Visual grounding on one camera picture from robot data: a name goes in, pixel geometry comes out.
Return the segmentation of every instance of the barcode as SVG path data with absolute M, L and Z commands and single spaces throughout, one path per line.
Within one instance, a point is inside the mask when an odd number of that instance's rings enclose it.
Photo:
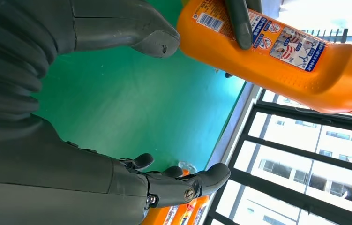
M 208 14 L 202 13 L 199 18 L 198 18 L 198 23 L 209 27 L 210 29 L 213 29 L 215 31 L 219 31 L 221 26 L 223 25 L 223 21 L 218 20 Z

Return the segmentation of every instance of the robotic hand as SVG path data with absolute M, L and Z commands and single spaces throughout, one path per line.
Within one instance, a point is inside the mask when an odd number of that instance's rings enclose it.
M 149 208 L 188 203 L 226 182 L 224 164 L 182 178 L 143 173 L 138 159 L 80 149 L 31 114 L 30 94 L 57 55 L 128 45 L 162 58 L 179 38 L 143 0 L 0 0 L 0 225 L 136 225 Z
M 247 8 L 261 13 L 261 0 L 225 0 L 225 5 L 231 19 L 236 41 L 242 49 L 249 49 L 252 46 L 253 32 Z

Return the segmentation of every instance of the building window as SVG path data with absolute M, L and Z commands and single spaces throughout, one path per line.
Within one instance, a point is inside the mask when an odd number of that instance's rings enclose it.
M 324 191 L 326 186 L 326 179 L 312 175 L 309 186 L 312 188 Z
M 341 159 L 343 161 L 346 161 L 346 162 L 349 162 L 350 160 L 348 159 L 348 156 L 345 156 L 345 155 L 339 155 L 338 156 L 338 159 Z
M 337 182 L 332 182 L 332 185 L 330 186 L 330 193 L 339 197 L 342 197 L 348 190 L 349 188 L 347 186 Z
M 272 172 L 272 168 L 274 167 L 274 162 L 269 160 L 262 160 L 262 163 L 263 161 L 264 161 L 264 166 L 262 167 L 263 170 L 267 172 Z
M 310 127 L 310 128 L 316 128 L 316 126 L 317 126 L 314 123 L 305 122 L 305 121 L 302 121 L 302 120 L 296 120 L 296 124 L 303 125 L 303 126 Z
M 262 167 L 264 171 L 267 171 L 285 178 L 289 178 L 290 173 L 292 172 L 291 167 L 284 166 L 280 163 L 274 163 L 269 160 L 262 160 L 262 162 L 260 163 L 260 167 Z
M 307 183 L 307 173 L 306 172 L 303 172 L 303 171 L 300 171 L 300 170 L 296 170 L 296 173 L 294 175 L 294 178 L 293 180 L 295 182 L 298 182 L 298 183 L 302 183 L 302 184 L 306 184 Z
M 290 168 L 288 166 L 281 165 L 281 164 L 274 163 L 274 167 L 272 168 L 271 173 L 276 174 L 281 177 L 289 178 L 291 172 L 292 172 L 292 168 Z
M 268 217 L 268 216 L 264 216 L 263 217 L 263 221 L 267 222 L 269 224 L 272 224 L 272 225 L 286 225 L 286 224 L 284 224 L 284 223 L 282 223 L 282 222 L 280 222 L 280 221 L 278 221 L 276 219 L 273 219 L 271 217 Z
M 329 156 L 329 157 L 332 157 L 332 152 L 330 151 L 325 151 L 325 150 L 319 150 L 319 154 L 320 155 L 323 155 L 323 156 Z
M 326 131 L 326 135 L 352 141 L 352 137 L 350 137 L 349 135 L 342 134 L 342 133 Z

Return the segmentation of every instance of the green tabletop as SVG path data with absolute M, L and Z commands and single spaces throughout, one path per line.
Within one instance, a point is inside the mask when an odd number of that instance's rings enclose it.
M 180 0 L 151 0 L 176 25 Z M 60 137 L 114 158 L 151 153 L 150 169 L 207 164 L 244 81 L 178 51 L 154 59 L 128 47 L 57 58 L 37 115 Z

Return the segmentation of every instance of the orange plastic bottle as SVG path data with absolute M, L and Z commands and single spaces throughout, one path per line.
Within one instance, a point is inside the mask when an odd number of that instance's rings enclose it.
M 193 199 L 188 204 L 180 205 L 176 215 L 174 215 L 172 225 L 187 225 L 196 206 L 196 201 L 196 199 Z
M 202 196 L 196 199 L 196 205 L 194 211 L 191 214 L 187 225 L 198 225 L 199 218 L 202 215 L 202 212 L 205 210 L 206 205 L 208 204 L 209 196 Z
M 177 30 L 189 57 L 323 113 L 352 113 L 352 45 L 333 44 L 254 11 L 253 44 L 239 48 L 224 0 L 190 0 Z

